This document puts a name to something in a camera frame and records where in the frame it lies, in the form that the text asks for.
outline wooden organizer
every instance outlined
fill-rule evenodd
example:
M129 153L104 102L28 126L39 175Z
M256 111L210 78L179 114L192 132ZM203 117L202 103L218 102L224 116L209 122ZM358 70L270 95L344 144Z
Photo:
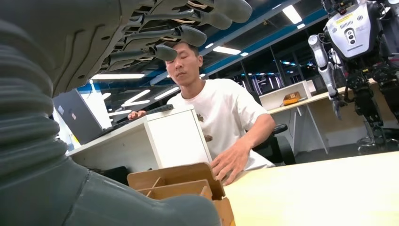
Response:
M149 198L160 200L182 194L197 194L213 201L222 226L234 226L230 201L222 183L215 180L208 163L197 163L128 175L129 186Z

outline fluorescent light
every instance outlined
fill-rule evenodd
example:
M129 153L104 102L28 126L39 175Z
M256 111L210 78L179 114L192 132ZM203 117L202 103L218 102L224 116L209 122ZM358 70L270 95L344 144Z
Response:
M281 6L281 4L278 4L278 5L276 5L275 7L273 7L272 10L275 9L275 8L277 8L277 7L279 7L279 6Z
M145 74L96 74L91 79L140 79Z
M125 104L129 104L129 103L131 103L131 102L137 100L138 98L140 98L140 97L146 95L146 94L149 93L149 92L150 92L149 89L144 90L143 92L141 92L141 93L137 94L136 96L130 98L129 100L125 101Z
M302 21L301 16L292 5L285 7L283 12L293 24L297 24Z
M227 53L227 54L231 54L231 55L237 55L241 52L240 50L226 48L226 47L222 47L222 46L218 46L218 47L214 48L213 51L219 52L219 53Z
M164 98L167 95L172 94L172 93L174 93L175 91L178 91L178 90L179 90L179 87L174 87L173 89L170 89L170 90L164 92L163 94L157 96L155 99L159 100L159 99Z
M114 116L114 115L119 115L119 114L127 114L127 113L130 113L130 112L132 112L132 110L125 110L125 111L120 111L120 112L112 112L112 113L109 113L108 116Z
M269 82L271 84L271 88L274 89L273 82L271 82L271 78L269 77Z
M144 104L148 104L149 102L150 102L149 100L136 101L136 102L122 104L122 107L128 107L128 106L134 106L134 105L144 105Z
M210 43L209 45L205 46L205 48L209 48L211 46L213 46L213 43Z
M104 93L104 94L103 94L103 100L105 100L105 99L108 98L109 96L111 96L111 93Z
M305 27L305 24L300 24L300 25L297 26L298 29L301 29L301 28L304 28L304 27Z

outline black hair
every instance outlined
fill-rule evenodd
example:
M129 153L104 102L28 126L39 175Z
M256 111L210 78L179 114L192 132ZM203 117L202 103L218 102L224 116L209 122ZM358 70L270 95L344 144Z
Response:
M191 51L194 52L194 54L195 54L196 57L198 57L198 56L200 55L200 52L198 51L198 47L193 46L193 45L190 45L190 44L188 44L188 43L185 42L185 41L180 41L180 42L167 42L167 43L165 43L165 45L166 45L166 46L169 46L169 47L171 47L171 48L173 48L175 45L180 44L180 43L185 43L185 44L187 44L188 48L190 48Z

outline robotic hand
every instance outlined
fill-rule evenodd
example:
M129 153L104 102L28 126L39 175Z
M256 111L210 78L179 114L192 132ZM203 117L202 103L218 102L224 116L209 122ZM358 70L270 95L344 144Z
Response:
M219 226L203 197L152 200L77 165L48 116L98 71L173 59L165 42L202 45L194 26L251 13L244 0L0 0L0 225Z

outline laptop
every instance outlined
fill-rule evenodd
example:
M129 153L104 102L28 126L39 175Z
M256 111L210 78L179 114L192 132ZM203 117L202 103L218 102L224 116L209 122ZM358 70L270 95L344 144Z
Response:
M76 89L68 93L60 94L53 99L53 102L55 109L81 145L134 121L122 121L109 128L103 129ZM164 105L147 111L147 115L172 109L173 105Z

